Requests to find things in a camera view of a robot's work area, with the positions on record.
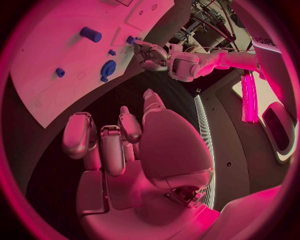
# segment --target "pink lighting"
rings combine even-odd
[[[258,97],[253,74],[241,76],[242,118],[243,122],[258,122]]]

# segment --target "dark floor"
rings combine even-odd
[[[166,72],[140,73],[100,97],[84,111],[91,113],[98,129],[104,125],[117,124],[120,107],[123,105],[128,106],[129,111],[141,123],[143,93],[148,88],[160,95],[168,109],[199,129],[193,97],[180,82],[172,80]],[[70,159],[63,153],[62,136],[63,132],[60,132],[37,163],[27,187],[26,197],[57,231],[71,240],[83,240],[87,237],[76,215],[76,191],[85,168],[82,160]]]

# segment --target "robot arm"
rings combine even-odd
[[[258,72],[263,78],[256,54],[248,52],[228,52],[224,49],[212,53],[182,52],[183,46],[170,44],[167,52],[154,44],[136,39],[134,56],[140,66],[149,71],[168,71],[171,78],[191,82],[200,76],[210,74],[214,69],[230,67]]]

